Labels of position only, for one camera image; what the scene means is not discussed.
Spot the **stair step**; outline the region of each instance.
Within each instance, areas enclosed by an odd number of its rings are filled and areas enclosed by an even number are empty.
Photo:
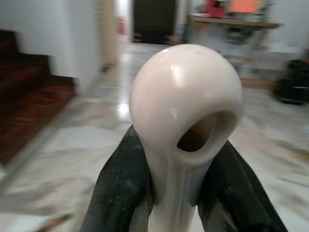
[[[0,114],[0,163],[7,164],[73,98],[73,81],[52,77]]]
[[[15,33],[0,30],[0,62],[14,60],[18,55]]]
[[[5,107],[46,82],[49,70],[40,64],[0,63],[0,105]]]

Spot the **white wall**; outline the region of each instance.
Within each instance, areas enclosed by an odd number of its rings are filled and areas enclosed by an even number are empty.
[[[176,6],[176,27],[179,24],[185,24],[186,22],[186,0],[177,0]]]
[[[67,0],[68,30],[72,49],[74,73],[79,91],[84,92],[99,75],[99,41],[96,12],[91,0]]]
[[[130,7],[131,7],[131,0],[117,0],[116,15],[122,17],[129,17]]]
[[[196,7],[205,4],[205,0],[191,0],[191,12],[195,12]]]
[[[269,35],[271,43],[306,47],[309,42],[309,0],[276,0],[271,9],[270,21],[284,24]]]
[[[98,76],[98,36],[89,0],[1,0],[0,29],[20,32],[20,48],[50,55],[54,75],[77,78],[86,90]]]
[[[53,74],[70,76],[72,60],[66,40],[62,0],[1,0],[0,28],[20,32],[22,52],[53,56]]]

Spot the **red object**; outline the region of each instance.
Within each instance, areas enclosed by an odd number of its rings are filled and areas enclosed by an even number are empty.
[[[223,2],[219,0],[208,0],[204,13],[210,14],[210,18],[223,18],[225,16]]]
[[[124,17],[118,18],[118,32],[121,35],[126,35],[126,18]]]

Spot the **wooden shelf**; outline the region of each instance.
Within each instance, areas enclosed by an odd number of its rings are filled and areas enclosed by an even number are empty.
[[[239,25],[239,26],[252,26],[260,28],[274,29],[281,27],[280,23],[268,23],[268,22],[253,22],[253,21],[244,21],[239,19],[231,18],[205,18],[198,16],[191,16],[189,18],[191,22],[204,22],[204,23],[217,23],[217,24],[226,24],[226,25]]]
[[[240,80],[244,88],[274,89],[277,86],[277,82],[275,81],[251,78],[241,78]]]

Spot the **hole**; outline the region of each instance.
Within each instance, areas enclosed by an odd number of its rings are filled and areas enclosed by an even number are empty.
[[[219,113],[208,115],[194,124],[179,140],[177,147],[186,152],[200,150],[208,141]]]

